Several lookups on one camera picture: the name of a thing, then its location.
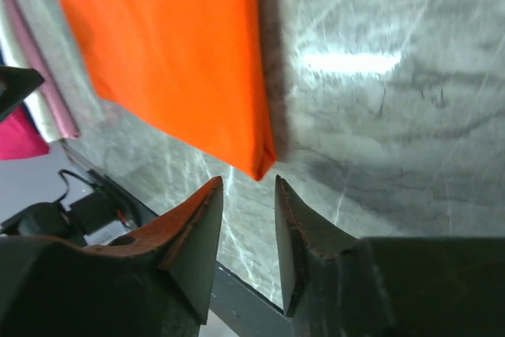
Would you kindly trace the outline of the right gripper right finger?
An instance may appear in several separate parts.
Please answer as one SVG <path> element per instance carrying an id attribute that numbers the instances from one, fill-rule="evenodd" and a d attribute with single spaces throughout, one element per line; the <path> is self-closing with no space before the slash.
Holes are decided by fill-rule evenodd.
<path id="1" fill-rule="evenodd" d="M 354 238 L 275 179 L 282 301 L 296 336 L 501 336 L 502 238 Z"/>

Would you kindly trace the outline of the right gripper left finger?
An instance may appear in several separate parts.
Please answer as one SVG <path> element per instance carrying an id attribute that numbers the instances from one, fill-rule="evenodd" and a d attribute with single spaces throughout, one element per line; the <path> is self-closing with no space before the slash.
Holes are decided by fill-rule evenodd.
<path id="1" fill-rule="evenodd" d="M 109 245 L 1 240 L 4 336 L 196 336 L 208 319 L 223 180 Z"/>

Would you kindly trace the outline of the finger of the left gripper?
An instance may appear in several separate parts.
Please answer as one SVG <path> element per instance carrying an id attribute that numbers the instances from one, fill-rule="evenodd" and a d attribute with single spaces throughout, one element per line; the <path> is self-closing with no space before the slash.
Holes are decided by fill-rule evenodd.
<path id="1" fill-rule="evenodd" d="M 1 66 L 1 120 L 6 119 L 43 83 L 43 76 L 35 69 Z"/>

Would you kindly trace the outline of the orange t shirt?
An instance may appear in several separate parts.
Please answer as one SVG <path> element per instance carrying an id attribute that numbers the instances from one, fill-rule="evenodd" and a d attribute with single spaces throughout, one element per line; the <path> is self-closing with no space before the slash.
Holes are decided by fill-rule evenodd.
<path id="1" fill-rule="evenodd" d="M 276 160 L 258 0 L 60 0 L 96 93 L 260 180 Z"/>

